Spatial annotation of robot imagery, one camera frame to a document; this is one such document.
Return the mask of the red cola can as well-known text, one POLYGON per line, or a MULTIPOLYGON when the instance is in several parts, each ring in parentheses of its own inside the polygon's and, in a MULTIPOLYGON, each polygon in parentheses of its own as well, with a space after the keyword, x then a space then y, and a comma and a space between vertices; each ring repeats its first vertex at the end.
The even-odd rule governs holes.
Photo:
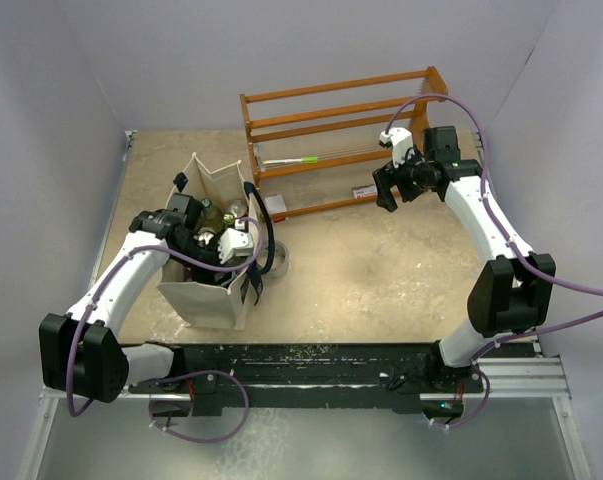
POLYGON ((235 219, 241 219, 249 214, 249 207, 244 200, 236 199, 227 205, 226 213, 232 215, 235 219))
POLYGON ((204 247, 208 246, 214 242, 216 237, 216 232, 214 229, 209 227, 203 227, 196 234, 196 241, 199 246, 204 247))

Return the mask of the clear glass bottle green cap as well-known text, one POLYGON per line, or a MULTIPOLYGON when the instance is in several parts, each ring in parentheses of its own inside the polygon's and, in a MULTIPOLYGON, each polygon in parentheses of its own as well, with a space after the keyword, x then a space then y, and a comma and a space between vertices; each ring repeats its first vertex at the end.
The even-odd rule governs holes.
POLYGON ((223 220, 224 212, 210 198, 203 198, 201 203, 205 209, 203 226, 212 229, 215 233, 222 231, 225 228, 223 220))

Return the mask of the beige canvas tote bag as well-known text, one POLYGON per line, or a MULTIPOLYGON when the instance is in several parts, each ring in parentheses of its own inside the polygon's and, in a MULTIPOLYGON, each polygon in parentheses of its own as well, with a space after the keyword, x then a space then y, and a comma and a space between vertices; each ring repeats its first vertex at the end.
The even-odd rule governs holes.
POLYGON ((157 289, 191 326, 242 330, 247 314, 256 305, 264 287, 264 277, 283 275, 287 266, 274 267, 277 243, 272 220, 256 186, 247 181, 240 171, 238 161, 209 170, 196 155, 193 155, 183 170, 187 182, 183 187, 174 187, 198 200, 208 198, 212 204, 225 211, 235 201, 246 205, 245 215, 257 224, 249 227, 253 241, 262 241, 262 264, 255 262, 245 269, 232 272, 219 283, 211 282, 211 273, 205 269, 170 260, 162 268, 157 289))

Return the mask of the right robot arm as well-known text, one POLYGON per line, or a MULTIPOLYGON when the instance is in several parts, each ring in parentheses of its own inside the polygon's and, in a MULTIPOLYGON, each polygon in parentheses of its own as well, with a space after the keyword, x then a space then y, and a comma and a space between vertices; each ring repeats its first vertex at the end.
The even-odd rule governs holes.
POLYGON ((547 317, 556 272, 549 254, 537 254, 517 234, 503 235, 509 223, 499 206, 485 208, 491 197, 482 168, 465 159, 455 128, 429 128, 418 149, 405 128, 381 132, 379 144, 391 160, 373 173, 376 203, 393 212, 399 201, 412 202, 431 191, 457 216, 473 241, 483 268, 467 299, 467 318, 435 343, 426 362, 427 383, 448 391, 469 371, 473 355, 494 340, 541 326, 547 317))

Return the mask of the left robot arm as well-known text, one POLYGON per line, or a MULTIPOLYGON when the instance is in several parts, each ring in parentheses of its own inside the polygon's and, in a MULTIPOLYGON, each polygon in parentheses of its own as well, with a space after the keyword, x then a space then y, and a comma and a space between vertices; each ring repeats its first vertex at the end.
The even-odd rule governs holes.
POLYGON ((182 348, 158 343, 123 347, 118 341, 133 304, 169 261, 188 267, 194 278, 229 274, 218 248, 201 244, 209 204, 175 193, 167 206, 133 218, 115 259, 91 289, 62 314, 39 326, 43 383, 68 396, 110 403, 130 385, 153 381, 165 392, 187 378, 182 348))

